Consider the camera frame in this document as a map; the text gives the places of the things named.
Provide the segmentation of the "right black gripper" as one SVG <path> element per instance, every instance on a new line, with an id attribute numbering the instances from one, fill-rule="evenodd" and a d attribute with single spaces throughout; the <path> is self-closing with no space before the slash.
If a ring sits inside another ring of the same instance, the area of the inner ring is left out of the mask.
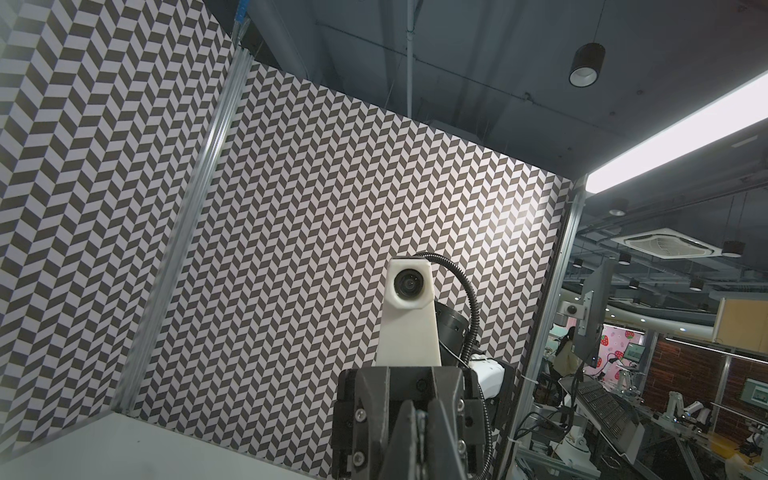
<path id="1" fill-rule="evenodd" d="M 418 411 L 418 479 L 426 461 L 428 405 L 440 400 L 455 417 L 465 479 L 486 476 L 486 405 L 476 374 L 467 368 L 368 367 L 342 372 L 332 417 L 335 479 L 380 479 L 379 471 L 402 403 Z"/>

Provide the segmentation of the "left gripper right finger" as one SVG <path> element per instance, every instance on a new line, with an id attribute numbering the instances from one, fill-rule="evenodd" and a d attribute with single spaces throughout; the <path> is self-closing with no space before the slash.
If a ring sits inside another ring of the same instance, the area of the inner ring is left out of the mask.
<path id="1" fill-rule="evenodd" d="M 433 480 L 465 479 L 466 471 L 459 453 L 455 417 L 443 403 L 432 400 L 428 405 L 426 461 L 428 478 Z"/>

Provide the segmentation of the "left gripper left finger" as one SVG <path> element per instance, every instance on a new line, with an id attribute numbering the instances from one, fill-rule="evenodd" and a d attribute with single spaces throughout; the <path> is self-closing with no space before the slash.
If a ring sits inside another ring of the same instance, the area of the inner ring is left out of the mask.
<path id="1" fill-rule="evenodd" d="M 411 400 L 402 403 L 384 454 L 379 478 L 416 480 L 419 478 L 418 411 Z"/>

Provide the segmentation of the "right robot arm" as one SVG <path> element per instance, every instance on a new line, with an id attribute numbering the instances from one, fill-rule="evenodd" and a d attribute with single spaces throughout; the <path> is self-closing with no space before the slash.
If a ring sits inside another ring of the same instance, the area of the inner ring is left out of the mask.
<path id="1" fill-rule="evenodd" d="M 456 263 L 391 259 L 374 362 L 339 377 L 332 477 L 487 478 L 514 369 L 482 353 L 479 334 L 480 303 Z"/>

